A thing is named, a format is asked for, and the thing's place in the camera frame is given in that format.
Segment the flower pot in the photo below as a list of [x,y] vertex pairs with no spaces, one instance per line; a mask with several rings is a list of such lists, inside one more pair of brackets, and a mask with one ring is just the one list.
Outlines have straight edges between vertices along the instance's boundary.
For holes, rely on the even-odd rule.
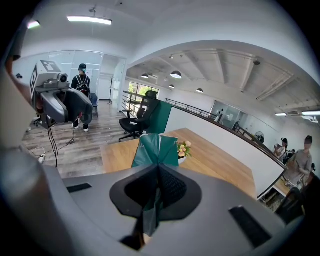
[[179,165],[181,165],[186,159],[187,159],[186,157],[179,158],[178,159]]

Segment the wire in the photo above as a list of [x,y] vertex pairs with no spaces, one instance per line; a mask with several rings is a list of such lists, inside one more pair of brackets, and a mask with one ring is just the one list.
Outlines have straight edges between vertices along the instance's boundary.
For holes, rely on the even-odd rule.
[[74,143],[74,142],[75,142],[75,129],[73,129],[73,137],[72,137],[72,139],[70,139],[70,140],[66,143],[66,145],[60,147],[57,151],[65,148],[66,146],[68,146],[68,145],[70,145],[70,144],[72,144],[72,143]]
[[34,151],[36,151],[37,149],[43,149],[43,155],[46,154],[46,150],[45,150],[45,148],[42,147],[42,146],[37,147],[37,148],[35,148],[35,149],[33,149],[33,150],[30,150],[30,149],[29,149],[29,151],[30,151],[35,157],[41,157],[41,155],[37,155],[37,154],[34,153]]
[[56,154],[56,156],[55,156],[55,168],[58,168],[58,156],[59,156],[58,147],[57,147],[54,135],[52,134],[51,127],[49,128],[49,130],[50,130],[50,135],[51,135],[51,139],[53,141],[54,150],[55,150],[55,154]]
[[50,143],[51,143],[51,146],[52,146],[52,151],[54,153],[54,156],[55,156],[55,168],[58,168],[58,157],[57,157],[57,153],[56,153],[56,148],[53,144],[53,141],[51,140],[51,134],[50,134],[50,131],[51,131],[51,128],[48,129],[48,136],[49,136],[49,140],[50,140]]

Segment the black slot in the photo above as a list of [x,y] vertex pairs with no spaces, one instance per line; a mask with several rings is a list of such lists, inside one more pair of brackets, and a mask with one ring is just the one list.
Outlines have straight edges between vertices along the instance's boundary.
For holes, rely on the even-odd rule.
[[233,207],[229,212],[254,248],[263,245],[271,238],[264,228],[242,206]]
[[90,189],[92,186],[88,183],[83,183],[75,186],[68,186],[66,189],[69,191],[69,193],[78,192],[81,190]]

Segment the black cap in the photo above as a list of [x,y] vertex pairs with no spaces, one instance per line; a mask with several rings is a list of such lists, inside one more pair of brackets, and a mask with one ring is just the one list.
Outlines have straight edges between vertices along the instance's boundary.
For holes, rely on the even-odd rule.
[[79,66],[79,70],[84,70],[86,68],[87,68],[87,65],[84,63],[80,64],[80,66]]
[[307,137],[305,137],[304,142],[305,143],[307,142],[306,144],[312,144],[312,141],[313,141],[312,136],[308,135]]
[[286,138],[282,138],[281,140],[288,145],[288,140]]

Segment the black pants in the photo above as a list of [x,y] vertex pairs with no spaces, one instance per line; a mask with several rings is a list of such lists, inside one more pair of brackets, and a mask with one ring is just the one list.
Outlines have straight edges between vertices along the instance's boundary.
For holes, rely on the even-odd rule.
[[[73,123],[73,127],[78,127],[79,125],[79,119],[77,119],[74,123]],[[84,124],[83,125],[83,129],[88,129],[89,128],[89,125],[88,124]]]

